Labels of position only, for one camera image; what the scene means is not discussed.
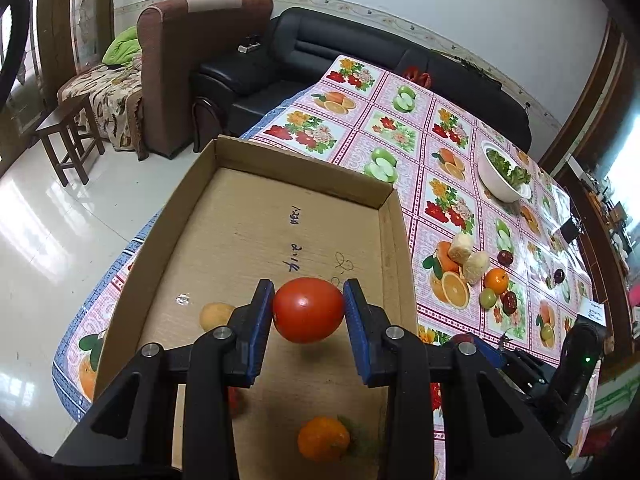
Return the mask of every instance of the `cardboard box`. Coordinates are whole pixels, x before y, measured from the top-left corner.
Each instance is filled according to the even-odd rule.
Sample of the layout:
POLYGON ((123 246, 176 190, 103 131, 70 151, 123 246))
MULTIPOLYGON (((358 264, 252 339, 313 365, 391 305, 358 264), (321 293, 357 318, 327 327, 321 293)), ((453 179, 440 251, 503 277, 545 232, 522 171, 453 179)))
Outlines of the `cardboard box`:
MULTIPOLYGON (((148 342, 193 343, 200 309, 250 302, 260 278, 276 290, 299 276, 357 278, 369 303, 416 332, 415 291, 398 194, 389 184, 338 166, 220 137, 188 171, 131 269, 107 333, 96 393, 148 342), (297 224, 290 215, 296 208, 297 224), (290 264, 300 266, 298 270, 290 264), (180 304, 180 295, 189 298, 180 304)), ((183 390, 178 394, 174 465, 181 464, 183 390)), ((298 453, 302 424, 343 415, 377 439, 386 388, 356 372, 345 322, 310 345, 272 326, 262 372, 245 414, 234 421, 240 476, 247 479, 375 478, 372 457, 316 465, 298 453)))

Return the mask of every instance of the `wooden stool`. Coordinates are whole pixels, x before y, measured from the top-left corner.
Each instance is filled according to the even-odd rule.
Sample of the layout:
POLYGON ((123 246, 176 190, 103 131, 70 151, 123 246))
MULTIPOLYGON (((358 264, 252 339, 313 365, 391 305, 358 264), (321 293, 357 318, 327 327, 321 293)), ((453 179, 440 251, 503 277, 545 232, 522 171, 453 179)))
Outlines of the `wooden stool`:
POLYGON ((84 170, 82 164, 88 157, 89 153, 94 147, 98 147, 98 152, 102 155, 104 153, 104 146, 102 145, 102 139, 98 132, 98 123, 95 122, 94 111, 91 109, 91 101, 89 101, 89 94, 77 95, 62 101, 58 107, 53 110, 49 116, 44 119, 44 122, 36 130, 36 134, 42 140, 47 156, 53 165, 53 169, 56 171, 60 182, 63 186, 66 186, 69 181, 66 179, 64 170, 69 168, 76 168, 78 176, 83 184, 89 182, 89 177, 84 170), (74 117, 78 115, 78 112, 84 108, 87 122, 87 133, 80 134, 74 117), (62 161, 58 160, 56 152, 49 140, 50 134, 56 132, 60 133, 62 142, 65 143, 66 155, 62 161), (82 146, 82 139, 93 140, 89 146, 85 149, 82 146))

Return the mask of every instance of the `black leather sofa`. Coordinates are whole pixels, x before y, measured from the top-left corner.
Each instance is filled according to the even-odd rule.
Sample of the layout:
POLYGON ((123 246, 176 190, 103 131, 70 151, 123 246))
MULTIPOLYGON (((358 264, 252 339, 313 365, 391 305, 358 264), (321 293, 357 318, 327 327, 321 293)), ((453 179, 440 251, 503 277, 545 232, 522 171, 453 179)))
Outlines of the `black leather sofa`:
POLYGON ((217 57, 191 73, 194 149, 222 131, 242 135, 284 99, 317 82, 339 54, 400 75, 411 66, 428 72, 433 92, 529 150, 527 114, 500 83, 399 36, 299 7, 271 20, 257 50, 217 57))

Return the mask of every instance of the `bowl of lettuce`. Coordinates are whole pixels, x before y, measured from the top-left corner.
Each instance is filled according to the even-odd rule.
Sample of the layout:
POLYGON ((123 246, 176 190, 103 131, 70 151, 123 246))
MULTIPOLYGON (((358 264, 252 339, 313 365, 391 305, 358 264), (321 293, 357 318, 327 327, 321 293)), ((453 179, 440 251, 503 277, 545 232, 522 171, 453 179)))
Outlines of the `bowl of lettuce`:
POLYGON ((502 202, 531 198, 531 175, 508 153, 493 142, 484 140, 478 159, 478 174, 487 189, 502 202))

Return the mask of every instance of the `stool leg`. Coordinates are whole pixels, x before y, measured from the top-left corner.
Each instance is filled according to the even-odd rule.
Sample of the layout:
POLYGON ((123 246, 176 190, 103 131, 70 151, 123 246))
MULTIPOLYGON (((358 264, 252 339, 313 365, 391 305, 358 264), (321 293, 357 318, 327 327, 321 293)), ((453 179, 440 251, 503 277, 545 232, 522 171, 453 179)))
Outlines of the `stool leg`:
POLYGON ((71 163, 74 165, 74 168, 76 168, 76 171, 78 172, 78 176, 80 177, 80 180, 82 181, 83 184, 86 185, 89 182, 89 177, 87 176, 86 171, 82 166, 82 162, 80 162, 80 157, 78 157, 78 154, 76 153, 74 144, 71 141, 71 137, 69 137, 69 132, 67 131, 66 126, 64 124, 60 124, 60 136, 62 137, 62 142, 65 143, 66 152, 69 154, 69 159, 71 160, 71 163))
POLYGON ((87 96, 84 101, 84 114, 86 115, 87 127, 91 133, 94 134, 95 145, 98 147, 98 152, 102 155, 104 153, 104 146, 102 145, 100 130, 98 129, 98 123, 95 121, 94 110, 91 108, 89 96, 87 96))
POLYGON ((53 149, 53 146, 51 145, 49 136, 45 134, 40 137, 40 140, 42 141, 42 145, 44 146, 44 151, 47 152, 47 156, 49 157, 49 160, 53 165, 53 169, 56 172, 56 175, 60 179, 60 184, 62 184, 63 187, 66 187, 66 185, 69 183, 69 180, 66 178, 65 170, 60 168, 60 161, 56 156, 56 151, 53 149))
POLYGON ((69 121, 69 129, 71 130, 71 138, 73 139, 74 146, 78 150, 78 155, 83 156, 84 146, 82 145, 82 140, 78 134, 78 127, 76 126, 76 120, 74 118, 71 118, 69 121))

